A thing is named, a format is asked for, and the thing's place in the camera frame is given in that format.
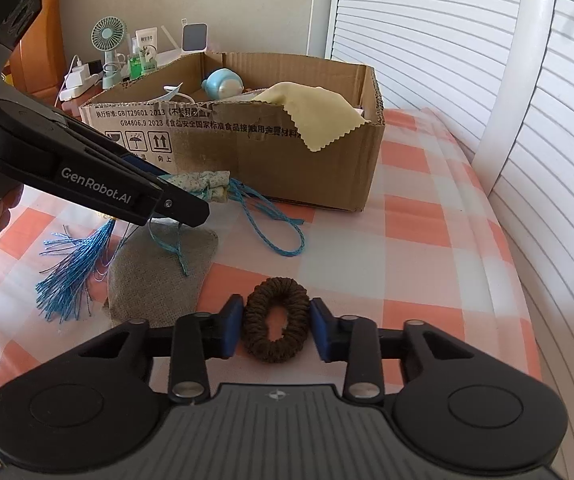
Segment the checkered orange white tablecloth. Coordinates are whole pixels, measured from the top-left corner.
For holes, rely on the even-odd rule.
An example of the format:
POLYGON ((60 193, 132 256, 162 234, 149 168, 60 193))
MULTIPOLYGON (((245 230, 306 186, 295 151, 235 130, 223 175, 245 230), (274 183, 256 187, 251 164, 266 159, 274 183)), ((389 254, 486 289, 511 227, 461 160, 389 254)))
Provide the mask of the checkered orange white tablecloth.
MULTIPOLYGON (((285 205, 299 229, 215 204, 219 247, 196 306, 216 311, 271 276, 288 276, 337 314, 398 328, 418 318, 523 370, 540 372, 508 241, 470 164, 432 114, 387 110, 363 211, 285 205)), ((107 330, 107 280, 94 276, 73 321, 46 321, 35 286, 54 265, 46 240, 83 237, 101 214, 30 188, 0 234, 0 386, 107 330)))

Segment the brown cardboard box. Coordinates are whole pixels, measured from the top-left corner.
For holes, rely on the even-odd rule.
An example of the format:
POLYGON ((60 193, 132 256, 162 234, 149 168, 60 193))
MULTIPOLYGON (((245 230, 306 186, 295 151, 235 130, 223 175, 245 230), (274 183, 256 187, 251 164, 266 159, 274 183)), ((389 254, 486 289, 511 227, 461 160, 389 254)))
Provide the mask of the brown cardboard box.
POLYGON ((186 54, 118 84, 81 107, 83 122, 169 174, 227 171, 266 197, 346 211, 364 209, 385 117, 372 67, 282 53, 186 54), (281 106, 214 102, 201 84, 229 68, 251 91, 289 81, 343 96, 367 124, 312 153, 281 106), (183 84, 195 103, 161 102, 183 84))

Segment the brown hair scrunchie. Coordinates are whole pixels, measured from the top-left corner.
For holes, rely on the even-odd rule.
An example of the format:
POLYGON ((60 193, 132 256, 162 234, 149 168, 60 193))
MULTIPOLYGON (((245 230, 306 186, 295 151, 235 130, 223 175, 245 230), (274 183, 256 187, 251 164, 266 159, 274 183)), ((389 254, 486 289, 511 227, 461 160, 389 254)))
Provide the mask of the brown hair scrunchie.
POLYGON ((304 346, 310 331, 310 298, 292 278, 268 278, 249 295, 241 340, 255 359, 285 363, 304 346))

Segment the yellow cleaning cloth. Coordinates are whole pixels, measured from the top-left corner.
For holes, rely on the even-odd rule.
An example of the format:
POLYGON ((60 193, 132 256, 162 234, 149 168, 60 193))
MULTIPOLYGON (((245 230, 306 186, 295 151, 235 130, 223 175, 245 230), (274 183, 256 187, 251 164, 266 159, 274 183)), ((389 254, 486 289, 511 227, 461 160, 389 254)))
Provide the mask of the yellow cleaning cloth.
POLYGON ((281 106, 312 153, 367 124, 343 96, 322 87, 284 81, 262 91, 252 101, 281 106))

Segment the phone on white stand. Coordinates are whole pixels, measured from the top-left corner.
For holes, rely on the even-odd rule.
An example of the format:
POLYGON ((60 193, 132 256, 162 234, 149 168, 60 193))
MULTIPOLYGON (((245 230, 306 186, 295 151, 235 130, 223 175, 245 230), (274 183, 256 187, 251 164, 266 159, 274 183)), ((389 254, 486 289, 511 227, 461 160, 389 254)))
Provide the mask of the phone on white stand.
POLYGON ((181 51, 183 54, 206 52, 208 49, 208 25, 182 21, 181 51))

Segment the green mini desk fan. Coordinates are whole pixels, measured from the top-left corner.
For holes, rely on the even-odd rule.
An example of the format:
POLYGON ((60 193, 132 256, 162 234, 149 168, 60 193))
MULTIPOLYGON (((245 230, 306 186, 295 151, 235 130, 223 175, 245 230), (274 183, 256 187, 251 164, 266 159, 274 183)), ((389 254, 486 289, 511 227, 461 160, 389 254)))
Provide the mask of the green mini desk fan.
POLYGON ((90 41, 104 55, 102 62, 102 88, 109 90, 122 81, 125 56, 118 52, 125 37, 124 21, 116 16, 105 16, 93 27, 90 41))

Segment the blue tasselled sachet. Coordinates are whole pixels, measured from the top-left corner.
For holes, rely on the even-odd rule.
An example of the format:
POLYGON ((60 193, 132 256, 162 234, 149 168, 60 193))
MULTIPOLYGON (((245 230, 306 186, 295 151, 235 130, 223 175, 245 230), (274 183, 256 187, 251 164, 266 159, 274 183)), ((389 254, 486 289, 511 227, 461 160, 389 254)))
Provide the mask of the blue tasselled sachet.
MULTIPOLYGON (((243 208, 247 220, 264 244, 282 257, 296 257, 303 253, 305 244, 301 226, 304 221, 291 218, 260 192, 233 178, 227 171, 201 171, 189 174, 165 174, 162 180, 208 203, 228 200, 243 208), (287 223, 299 236, 299 246, 293 250, 280 248, 267 237, 250 209, 255 208, 272 220, 287 223)), ((88 283, 104 281, 110 264, 134 231, 124 230, 116 248, 110 242, 116 218, 107 217, 98 229, 86 237, 76 238, 68 229, 56 233, 44 242, 44 256, 58 257, 60 261, 44 271, 45 278, 35 286, 36 307, 47 321, 77 320, 81 307, 90 301, 88 283)))

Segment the white louvered closet doors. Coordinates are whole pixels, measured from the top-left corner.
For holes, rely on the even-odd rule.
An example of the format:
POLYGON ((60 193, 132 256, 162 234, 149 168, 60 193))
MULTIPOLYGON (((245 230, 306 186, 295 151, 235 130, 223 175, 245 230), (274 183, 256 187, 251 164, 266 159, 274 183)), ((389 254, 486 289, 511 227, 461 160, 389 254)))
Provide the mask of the white louvered closet doors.
POLYGON ((569 426, 574 479, 574 0, 331 0, 326 53, 371 65, 392 107, 427 107, 472 162, 569 426))

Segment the blue face mask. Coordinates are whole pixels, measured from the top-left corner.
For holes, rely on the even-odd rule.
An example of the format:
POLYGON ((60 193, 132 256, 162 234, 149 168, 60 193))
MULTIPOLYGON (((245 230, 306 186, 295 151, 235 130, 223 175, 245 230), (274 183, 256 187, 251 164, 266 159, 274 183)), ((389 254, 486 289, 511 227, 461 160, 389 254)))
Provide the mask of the blue face mask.
POLYGON ((191 103, 194 104, 195 100, 188 96, 188 94, 182 92, 183 84, 178 84, 177 86, 164 86, 165 94, 160 96, 159 100, 161 102, 183 102, 183 103, 191 103))

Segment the green bottle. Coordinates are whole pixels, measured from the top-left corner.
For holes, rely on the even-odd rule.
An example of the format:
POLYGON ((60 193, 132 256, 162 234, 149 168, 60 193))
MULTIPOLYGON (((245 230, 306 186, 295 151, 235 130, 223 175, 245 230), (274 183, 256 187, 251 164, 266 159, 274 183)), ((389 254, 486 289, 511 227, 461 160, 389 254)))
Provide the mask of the green bottle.
POLYGON ((136 80, 142 77, 142 60, 140 51, 136 48, 128 57, 128 76, 130 80, 136 80))

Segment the blue round plush toy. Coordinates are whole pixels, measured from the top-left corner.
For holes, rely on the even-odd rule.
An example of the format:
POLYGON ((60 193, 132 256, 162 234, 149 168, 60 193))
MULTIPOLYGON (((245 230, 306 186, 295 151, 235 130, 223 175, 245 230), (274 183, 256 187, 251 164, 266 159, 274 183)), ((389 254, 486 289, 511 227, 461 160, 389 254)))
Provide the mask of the blue round plush toy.
POLYGON ((243 80, 229 68, 214 70, 201 84, 211 101, 229 99, 244 92, 243 80))

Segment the wooden bed headboard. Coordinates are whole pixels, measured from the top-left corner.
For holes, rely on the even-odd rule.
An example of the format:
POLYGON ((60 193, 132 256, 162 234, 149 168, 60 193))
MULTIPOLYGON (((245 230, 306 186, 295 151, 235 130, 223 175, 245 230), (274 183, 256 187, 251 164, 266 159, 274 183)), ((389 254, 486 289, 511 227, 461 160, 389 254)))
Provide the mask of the wooden bed headboard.
POLYGON ((14 86, 52 104, 66 73, 59 0, 42 0, 42 10, 10 58, 14 86))

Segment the white power strip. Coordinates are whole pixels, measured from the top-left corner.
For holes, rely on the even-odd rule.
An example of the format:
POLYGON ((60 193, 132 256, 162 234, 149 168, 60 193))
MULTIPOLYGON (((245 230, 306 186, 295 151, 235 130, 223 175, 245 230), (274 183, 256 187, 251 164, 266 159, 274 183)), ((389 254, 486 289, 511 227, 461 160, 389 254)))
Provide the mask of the white power strip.
POLYGON ((59 91, 60 102, 78 99, 88 89, 101 80, 99 74, 92 74, 88 64, 83 64, 79 58, 74 58, 69 72, 63 78, 62 88, 59 91))

